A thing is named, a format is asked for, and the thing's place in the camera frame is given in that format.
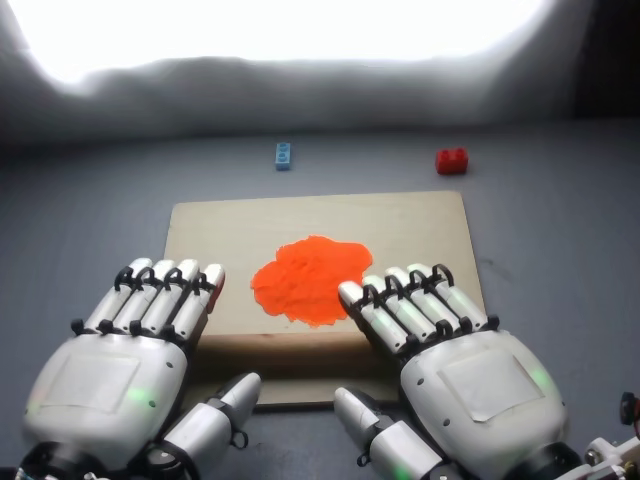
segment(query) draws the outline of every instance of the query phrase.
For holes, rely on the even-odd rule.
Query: flattened orange clay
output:
[[[362,282],[371,252],[360,243],[342,243],[312,235],[280,247],[276,259],[253,276],[251,288],[269,315],[286,315],[312,327],[346,318],[338,285]]]

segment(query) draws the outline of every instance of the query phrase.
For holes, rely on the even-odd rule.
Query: robotic hand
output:
[[[422,434],[364,393],[339,388],[334,408],[364,452],[358,465],[370,462],[389,480],[640,478],[638,438],[618,447],[596,439],[583,465],[562,443],[565,404],[533,353],[499,330],[498,317],[484,315],[443,265],[407,270],[339,287],[349,316],[397,363],[401,402]],[[633,403],[623,409],[637,422],[640,400]]]
[[[229,445],[244,448],[241,429],[260,394],[255,373],[169,430],[224,279],[221,265],[200,272],[195,260],[152,267],[139,258],[122,269],[88,320],[72,322],[76,336],[36,380],[24,420],[32,450],[17,478],[197,480]]]

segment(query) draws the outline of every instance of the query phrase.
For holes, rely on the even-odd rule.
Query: table surface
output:
[[[568,443],[632,435],[620,395],[640,390],[638,122],[431,133],[224,138],[52,151],[0,167],[0,465],[25,453],[21,413],[38,372],[114,272],[160,258],[174,204],[458,190],[487,311],[543,361],[567,403]],[[292,143],[276,172],[275,143]],[[438,149],[465,146],[460,177]],[[220,479],[373,479],[330,411],[264,413]]]

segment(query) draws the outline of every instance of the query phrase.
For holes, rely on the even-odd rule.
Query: blue toy block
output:
[[[291,144],[279,143],[276,147],[276,170],[291,168]]]

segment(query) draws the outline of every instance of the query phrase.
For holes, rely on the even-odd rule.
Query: red lego brick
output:
[[[464,148],[440,150],[436,155],[436,171],[440,175],[465,173],[469,165],[469,155]]]

